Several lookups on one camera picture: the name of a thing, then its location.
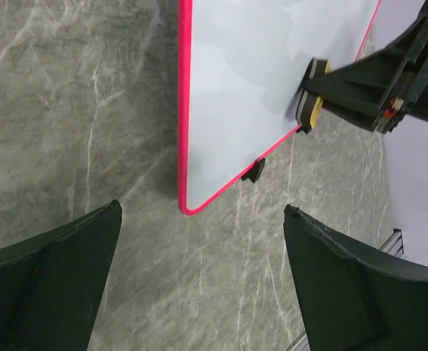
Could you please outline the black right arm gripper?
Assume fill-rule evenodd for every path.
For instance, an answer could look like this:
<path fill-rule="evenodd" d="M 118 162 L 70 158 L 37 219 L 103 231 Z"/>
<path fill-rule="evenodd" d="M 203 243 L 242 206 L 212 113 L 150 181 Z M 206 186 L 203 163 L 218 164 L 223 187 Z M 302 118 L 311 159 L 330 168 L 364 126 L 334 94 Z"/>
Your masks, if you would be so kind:
<path fill-rule="evenodd" d="M 305 90 L 333 114 L 383 134 L 406 115 L 428 122 L 428 1 L 383 49 L 309 79 Z"/>

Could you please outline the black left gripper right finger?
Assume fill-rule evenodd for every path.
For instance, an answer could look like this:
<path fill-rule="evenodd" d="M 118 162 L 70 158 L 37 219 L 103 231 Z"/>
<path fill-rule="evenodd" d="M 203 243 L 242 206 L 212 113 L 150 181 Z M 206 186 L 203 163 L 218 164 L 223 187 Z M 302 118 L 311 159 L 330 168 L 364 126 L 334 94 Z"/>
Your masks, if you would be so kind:
<path fill-rule="evenodd" d="M 288 259 L 311 350 L 428 350 L 428 267 L 287 205 Z"/>

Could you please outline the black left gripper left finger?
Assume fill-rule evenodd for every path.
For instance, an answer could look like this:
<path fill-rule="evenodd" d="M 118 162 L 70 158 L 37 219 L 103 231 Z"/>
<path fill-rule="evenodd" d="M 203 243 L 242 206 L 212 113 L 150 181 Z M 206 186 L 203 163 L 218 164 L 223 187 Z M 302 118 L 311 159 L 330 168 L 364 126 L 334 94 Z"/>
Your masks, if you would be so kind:
<path fill-rule="evenodd" d="M 86 350 L 122 224 L 114 200 L 0 249 L 0 350 Z"/>

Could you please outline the yellow whiteboard eraser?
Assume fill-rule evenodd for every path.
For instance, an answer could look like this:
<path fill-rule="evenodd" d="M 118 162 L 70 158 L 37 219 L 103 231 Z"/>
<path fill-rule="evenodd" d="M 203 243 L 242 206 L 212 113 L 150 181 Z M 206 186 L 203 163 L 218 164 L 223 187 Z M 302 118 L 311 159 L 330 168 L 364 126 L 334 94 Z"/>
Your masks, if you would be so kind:
<path fill-rule="evenodd" d="M 318 95 L 309 93 L 305 89 L 306 83 L 316 75 L 324 75 L 331 70 L 329 60 L 313 58 L 309 63 L 301 82 L 301 95 L 296 111 L 296 121 L 300 126 L 315 128 L 320 111 L 323 107 L 323 99 Z"/>

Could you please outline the pink framed whiteboard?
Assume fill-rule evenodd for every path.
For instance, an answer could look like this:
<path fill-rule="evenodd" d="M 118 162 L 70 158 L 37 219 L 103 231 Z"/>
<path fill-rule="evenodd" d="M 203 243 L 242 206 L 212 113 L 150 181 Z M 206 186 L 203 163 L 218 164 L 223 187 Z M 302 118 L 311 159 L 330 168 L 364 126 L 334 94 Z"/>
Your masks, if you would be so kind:
<path fill-rule="evenodd" d="M 299 127 L 313 58 L 355 61 L 378 1 L 180 1 L 178 204 L 203 210 Z"/>

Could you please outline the black right whiteboard foot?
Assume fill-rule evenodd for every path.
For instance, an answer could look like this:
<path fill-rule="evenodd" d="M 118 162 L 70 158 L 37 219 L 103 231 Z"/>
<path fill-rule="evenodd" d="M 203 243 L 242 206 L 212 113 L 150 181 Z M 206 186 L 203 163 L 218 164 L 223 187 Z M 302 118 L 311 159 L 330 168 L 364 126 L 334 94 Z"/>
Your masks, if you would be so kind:
<path fill-rule="evenodd" d="M 296 132 L 297 133 L 300 133 L 300 132 L 302 132 L 302 133 L 304 133 L 304 134 L 309 134 L 310 132 L 312 131 L 312 128 L 311 127 L 307 127 L 307 126 L 300 126 L 297 130 L 296 130 Z"/>

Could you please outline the black whiteboard foot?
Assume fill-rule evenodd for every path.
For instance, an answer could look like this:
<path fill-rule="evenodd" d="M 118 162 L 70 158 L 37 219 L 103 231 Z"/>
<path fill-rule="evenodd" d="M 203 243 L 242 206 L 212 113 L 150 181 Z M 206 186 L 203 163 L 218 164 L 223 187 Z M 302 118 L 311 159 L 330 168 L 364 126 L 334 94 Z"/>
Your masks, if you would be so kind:
<path fill-rule="evenodd" d="M 241 177 L 242 181 L 251 181 L 255 184 L 261 177 L 264 167 L 266 164 L 266 159 L 261 158 L 257 160 L 254 165 Z"/>
<path fill-rule="evenodd" d="M 307 126 L 300 126 L 297 130 L 296 130 L 296 132 L 297 133 L 300 133 L 300 132 L 302 132 L 302 133 L 304 133 L 304 134 L 309 134 L 310 132 L 312 131 L 312 128 L 311 127 L 307 127 Z"/>

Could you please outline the black left whiteboard foot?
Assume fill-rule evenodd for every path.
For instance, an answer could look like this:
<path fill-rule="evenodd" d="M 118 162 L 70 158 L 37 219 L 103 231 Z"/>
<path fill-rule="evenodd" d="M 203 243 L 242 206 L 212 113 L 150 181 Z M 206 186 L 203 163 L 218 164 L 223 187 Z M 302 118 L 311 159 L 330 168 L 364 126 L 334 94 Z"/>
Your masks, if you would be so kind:
<path fill-rule="evenodd" d="M 255 184 L 261 177 L 264 167 L 266 164 L 266 159 L 261 158 L 257 160 L 254 165 L 241 177 L 242 181 L 251 181 Z"/>

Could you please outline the aluminium front rail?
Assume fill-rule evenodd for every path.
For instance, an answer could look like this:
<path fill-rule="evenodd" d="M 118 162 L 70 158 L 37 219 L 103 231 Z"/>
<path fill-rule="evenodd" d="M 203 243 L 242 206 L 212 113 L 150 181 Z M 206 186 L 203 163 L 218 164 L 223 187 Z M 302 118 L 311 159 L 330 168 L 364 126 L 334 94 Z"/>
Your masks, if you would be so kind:
<path fill-rule="evenodd" d="M 306 332 L 302 332 L 285 351 L 310 351 Z"/>

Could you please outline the aluminium rail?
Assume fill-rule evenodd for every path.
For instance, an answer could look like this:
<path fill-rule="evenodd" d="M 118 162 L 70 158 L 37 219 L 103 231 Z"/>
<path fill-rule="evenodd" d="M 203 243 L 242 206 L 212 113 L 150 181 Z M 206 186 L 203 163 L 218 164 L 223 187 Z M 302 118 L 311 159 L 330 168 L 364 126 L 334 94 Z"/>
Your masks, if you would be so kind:
<path fill-rule="evenodd" d="M 302 332 L 285 351 L 310 351 L 306 332 Z"/>
<path fill-rule="evenodd" d="M 380 247 L 382 252 L 390 254 L 398 258 L 404 258 L 404 246 L 402 239 L 402 231 L 400 229 L 394 229 L 393 234 L 386 240 L 386 242 Z"/>

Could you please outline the aluminium right side rail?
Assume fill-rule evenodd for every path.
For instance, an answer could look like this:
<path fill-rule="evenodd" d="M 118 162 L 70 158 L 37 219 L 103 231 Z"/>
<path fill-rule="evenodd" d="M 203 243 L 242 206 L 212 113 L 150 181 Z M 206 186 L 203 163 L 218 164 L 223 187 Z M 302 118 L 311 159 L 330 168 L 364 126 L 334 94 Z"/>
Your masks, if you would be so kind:
<path fill-rule="evenodd" d="M 394 229 L 393 234 L 386 240 L 386 242 L 380 247 L 382 252 L 390 254 L 398 258 L 404 258 L 404 246 L 402 239 L 402 231 L 400 229 Z"/>

